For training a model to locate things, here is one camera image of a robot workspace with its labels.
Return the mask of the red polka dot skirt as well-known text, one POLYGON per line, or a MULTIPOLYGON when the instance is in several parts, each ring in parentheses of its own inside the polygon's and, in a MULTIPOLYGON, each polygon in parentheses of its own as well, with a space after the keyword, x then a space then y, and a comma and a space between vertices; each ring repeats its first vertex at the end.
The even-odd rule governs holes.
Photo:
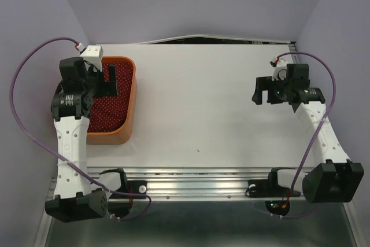
POLYGON ((94 98, 89 133, 107 133, 118 130, 128 119, 128 109, 134 78, 134 63, 126 57, 103 59, 105 81, 109 81, 108 65, 116 66, 117 96, 94 98))

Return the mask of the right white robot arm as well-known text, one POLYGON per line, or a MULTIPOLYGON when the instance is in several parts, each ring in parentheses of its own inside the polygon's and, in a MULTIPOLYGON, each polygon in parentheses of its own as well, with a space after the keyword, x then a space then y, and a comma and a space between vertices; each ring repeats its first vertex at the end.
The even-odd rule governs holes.
POLYGON ((360 163, 354 163, 342 149, 327 116, 323 93, 310 86, 309 66, 278 62, 273 75, 257 77, 252 101, 262 104, 267 92, 269 104, 291 105, 309 137, 309 153, 316 166, 309 172, 273 168, 253 197, 280 197, 286 189, 292 197, 302 194, 309 203, 350 202, 364 176, 360 163))

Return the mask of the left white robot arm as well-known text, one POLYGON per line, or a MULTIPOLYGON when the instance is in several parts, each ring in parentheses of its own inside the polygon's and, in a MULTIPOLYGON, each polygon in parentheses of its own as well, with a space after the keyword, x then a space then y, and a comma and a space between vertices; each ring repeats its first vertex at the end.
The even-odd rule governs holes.
POLYGON ((135 71, 126 57, 60 61, 62 81, 51 103, 60 155, 58 177, 54 195, 45 203, 53 218, 69 223, 107 214, 106 191, 86 178, 87 145, 120 145, 131 137, 135 71))

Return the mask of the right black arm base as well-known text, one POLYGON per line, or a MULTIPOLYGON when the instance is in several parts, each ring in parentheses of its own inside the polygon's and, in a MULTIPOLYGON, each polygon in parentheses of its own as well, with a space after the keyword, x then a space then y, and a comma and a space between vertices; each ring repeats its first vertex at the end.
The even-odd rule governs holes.
POLYGON ((278 184, 278 174, 282 174, 283 170, 295 172, 292 168, 272 168, 267 178, 249 179, 245 195, 251 198, 299 197, 301 193, 292 191, 290 185, 280 186, 278 184))

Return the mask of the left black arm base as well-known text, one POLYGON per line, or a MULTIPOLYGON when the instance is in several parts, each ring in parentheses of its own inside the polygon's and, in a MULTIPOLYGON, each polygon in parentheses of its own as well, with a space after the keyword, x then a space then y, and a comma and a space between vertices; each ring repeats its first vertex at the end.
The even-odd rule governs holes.
POLYGON ((145 194, 147 191, 147 182, 145 180, 128 180, 127 175, 123 168, 108 169, 100 173, 101 178, 107 179, 111 173, 118 173, 120 177, 120 187, 116 189, 117 192, 130 193, 128 195, 119 195, 113 193, 110 199, 145 199, 145 194))

